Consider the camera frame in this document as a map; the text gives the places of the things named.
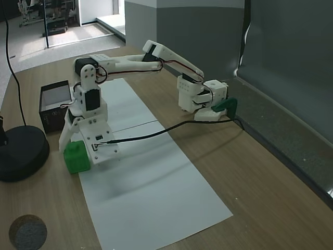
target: lamp base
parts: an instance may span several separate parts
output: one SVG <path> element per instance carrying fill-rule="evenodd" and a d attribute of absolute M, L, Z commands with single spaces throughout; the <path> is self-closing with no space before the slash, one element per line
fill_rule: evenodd
<path fill-rule="evenodd" d="M 0 181 L 16 182 L 36 173 L 50 151 L 42 130 L 20 126 L 6 131 L 8 145 L 0 147 Z"/>

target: robotic arm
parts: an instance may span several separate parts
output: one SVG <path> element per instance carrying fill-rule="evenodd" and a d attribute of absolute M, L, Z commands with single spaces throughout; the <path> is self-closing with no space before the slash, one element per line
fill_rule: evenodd
<path fill-rule="evenodd" d="M 195 120 L 218 121 L 225 112 L 214 112 L 211 108 L 227 99 L 227 84 L 217 80 L 204 82 L 203 72 L 193 64 L 162 44 L 147 41 L 145 55 L 108 57 L 103 54 L 77 58 L 74 70 L 78 82 L 73 88 L 74 102 L 68 106 L 65 127 L 59 140 L 63 152 L 73 133 L 81 133 L 93 164 L 114 157 L 117 145 L 95 148 L 99 140 L 113 140 L 107 124 L 107 105 L 101 97 L 99 85 L 107 80 L 124 78 L 133 74 L 159 72 L 165 65 L 177 70 L 178 104 L 182 110 L 195 114 Z"/>

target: green block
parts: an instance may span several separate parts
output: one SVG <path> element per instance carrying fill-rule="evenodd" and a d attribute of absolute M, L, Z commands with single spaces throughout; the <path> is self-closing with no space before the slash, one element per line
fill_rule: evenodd
<path fill-rule="evenodd" d="M 63 157 L 71 174 L 90 170 L 90 162 L 83 141 L 69 143 Z"/>

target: black cable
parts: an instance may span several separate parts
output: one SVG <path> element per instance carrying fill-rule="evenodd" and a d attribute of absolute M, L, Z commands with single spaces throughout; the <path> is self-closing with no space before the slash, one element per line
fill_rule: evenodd
<path fill-rule="evenodd" d="M 183 121 L 181 123 L 178 123 L 178 124 L 176 124 L 172 127 L 169 127 L 165 130 L 156 132 L 154 134 L 139 136 L 139 137 L 134 137 L 134 138 L 127 138 L 127 139 L 111 140 L 111 141 L 108 141 L 108 142 L 95 143 L 94 145 L 97 148 L 98 146 L 105 145 L 105 144 L 115 144 L 115 143 L 121 143 L 121 142 L 132 142 L 132 141 L 140 141 L 140 140 L 144 140 L 144 139 L 149 139 L 149 138 L 167 133 L 167 132 L 169 132 L 173 129 L 176 129 L 176 128 L 182 126 L 182 125 L 189 124 L 189 123 L 194 123 L 194 124 L 220 124 L 220 123 L 227 123 L 227 122 L 232 122 L 232 121 L 238 121 L 240 123 L 240 127 L 244 130 L 244 126 L 243 126 L 242 122 L 237 118 L 235 118 L 234 120 L 225 120 L 225 121 Z"/>
<path fill-rule="evenodd" d="M 24 114 L 23 114 L 23 109 L 22 109 L 22 102 L 21 102 L 21 88 L 20 88 L 20 83 L 11 67 L 11 64 L 10 64 L 10 59 L 9 59 L 9 52 L 8 52 L 8 39 L 9 39 L 9 23 L 8 23 L 8 20 L 7 20 L 7 17 L 6 17 L 6 14 L 5 14 L 5 8 L 4 8 L 4 3 L 3 3 L 3 0 L 0 0 L 0 3 L 1 3 L 1 9 L 2 9 L 2 13 L 4 15 L 4 18 L 5 18 L 5 22 L 6 22 L 6 58 L 7 58 L 7 63 L 8 63 L 8 67 L 9 67 L 9 70 L 12 74 L 12 76 L 14 77 L 16 83 L 17 83 L 17 90 L 18 90 L 18 96 L 19 96 L 19 104 L 20 104 L 20 110 L 21 110 L 21 116 L 22 116 L 22 120 L 23 120 L 23 123 L 24 123 L 24 126 L 27 125 L 27 123 L 25 122 L 25 118 L 24 118 Z"/>

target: red wire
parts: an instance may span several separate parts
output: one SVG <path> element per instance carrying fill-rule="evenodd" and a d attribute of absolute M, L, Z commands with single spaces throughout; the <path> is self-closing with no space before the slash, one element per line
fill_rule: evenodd
<path fill-rule="evenodd" d="M 202 82 L 203 82 L 204 77 L 203 77 L 202 75 L 196 73 L 193 69 L 191 69 L 190 67 L 186 66 L 185 64 L 183 64 L 183 63 L 181 63 L 181 62 L 179 62 L 179 61 L 177 61 L 177 60 L 169 60 L 169 61 L 163 61 L 163 60 L 160 60 L 160 62 L 162 63 L 161 68 L 159 68 L 159 69 L 155 69 L 155 70 L 127 70 L 127 71 L 112 72 L 112 73 L 108 73 L 107 75 L 108 75 L 108 76 L 111 76 L 111 75 L 114 75 L 114 74 L 125 74 L 125 73 L 157 72 L 157 71 L 161 71 L 161 70 L 163 69 L 164 64 L 168 64 L 168 63 L 173 63 L 173 62 L 174 62 L 174 63 L 177 63 L 177 64 L 183 66 L 184 68 L 186 68 L 186 69 L 192 71 L 192 72 L 193 72 L 194 74 L 196 74 L 197 76 L 201 77 L 201 78 L 202 78 Z M 105 79 L 104 79 L 103 81 L 101 81 L 101 82 L 98 82 L 98 84 L 101 84 L 101 83 L 105 82 L 106 79 L 107 79 L 107 78 L 105 78 Z"/>
<path fill-rule="evenodd" d="M 196 73 L 193 69 L 191 69 L 189 66 L 186 66 L 185 64 L 181 63 L 180 61 L 177 61 L 177 60 L 169 60 L 169 61 L 164 61 L 164 62 L 165 62 L 166 64 L 168 64 L 168 63 L 173 63 L 173 62 L 174 62 L 174 63 L 177 63 L 177 64 L 183 66 L 184 68 L 186 68 L 186 69 L 192 71 L 194 74 L 198 75 L 199 77 L 201 77 L 201 78 L 202 78 L 202 81 L 203 81 L 203 79 L 204 79 L 204 77 L 203 77 L 202 75 Z"/>

